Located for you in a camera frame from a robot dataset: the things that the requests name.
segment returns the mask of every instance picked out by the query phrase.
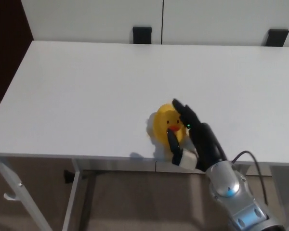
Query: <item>white table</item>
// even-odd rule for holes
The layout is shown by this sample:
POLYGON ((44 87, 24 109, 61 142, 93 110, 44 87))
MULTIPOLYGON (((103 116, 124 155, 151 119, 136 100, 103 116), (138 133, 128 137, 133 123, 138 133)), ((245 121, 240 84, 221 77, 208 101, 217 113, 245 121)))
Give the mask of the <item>white table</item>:
POLYGON ((173 97, 211 125, 229 159, 248 149, 289 166, 289 48, 34 41, 0 104, 0 172, 51 230, 5 157, 72 159, 67 230, 84 169, 164 161, 147 120, 173 97))

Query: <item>duck beak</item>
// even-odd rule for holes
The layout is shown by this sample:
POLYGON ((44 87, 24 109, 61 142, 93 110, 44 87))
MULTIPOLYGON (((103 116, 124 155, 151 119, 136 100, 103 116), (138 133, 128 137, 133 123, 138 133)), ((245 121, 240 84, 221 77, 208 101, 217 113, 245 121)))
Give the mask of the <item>duck beak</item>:
POLYGON ((176 132, 176 131, 180 130, 180 127, 179 126, 169 126, 169 129, 173 132, 176 132))

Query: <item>floor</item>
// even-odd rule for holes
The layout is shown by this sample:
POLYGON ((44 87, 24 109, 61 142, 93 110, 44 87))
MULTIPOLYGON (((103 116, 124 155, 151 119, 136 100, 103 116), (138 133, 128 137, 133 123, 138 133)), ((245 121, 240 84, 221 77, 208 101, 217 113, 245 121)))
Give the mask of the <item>floor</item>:
MULTIPOLYGON (((73 170, 69 160, 9 158, 38 207, 58 231, 62 228, 71 184, 64 184, 63 170, 73 170)), ((273 179, 265 177, 269 207, 284 221, 273 179)), ((257 177, 248 177, 256 198, 262 200, 257 177)), ((38 228, 20 202, 6 201, 11 189, 0 175, 0 231, 35 231, 38 228)), ((208 192, 204 175, 106 172, 97 177, 91 231, 223 231, 225 212, 208 192)))

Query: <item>yellow rubber duck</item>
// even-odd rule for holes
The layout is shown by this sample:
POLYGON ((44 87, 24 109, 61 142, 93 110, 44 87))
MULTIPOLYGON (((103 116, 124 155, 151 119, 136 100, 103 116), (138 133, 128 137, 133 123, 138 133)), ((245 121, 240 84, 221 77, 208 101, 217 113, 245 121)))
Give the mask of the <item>yellow rubber duck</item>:
POLYGON ((158 109, 153 122, 155 138, 169 149, 167 129, 171 129, 175 133, 179 142, 182 142, 186 136, 186 127, 183 126, 180 121, 180 114, 174 109, 172 104, 162 105, 158 109))

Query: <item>robotic hand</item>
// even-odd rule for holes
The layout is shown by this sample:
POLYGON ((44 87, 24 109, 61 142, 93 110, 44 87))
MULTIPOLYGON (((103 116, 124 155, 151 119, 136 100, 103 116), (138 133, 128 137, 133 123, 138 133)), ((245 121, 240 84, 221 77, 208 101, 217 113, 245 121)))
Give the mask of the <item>robotic hand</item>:
POLYGON ((199 169, 210 179, 210 193, 228 213, 229 225, 236 231, 285 231, 264 203, 253 197, 247 179, 227 160, 208 124, 201 123, 195 112, 174 99, 172 105, 187 127, 195 146, 182 149, 172 130, 167 130, 173 153, 172 163, 187 169, 199 169))

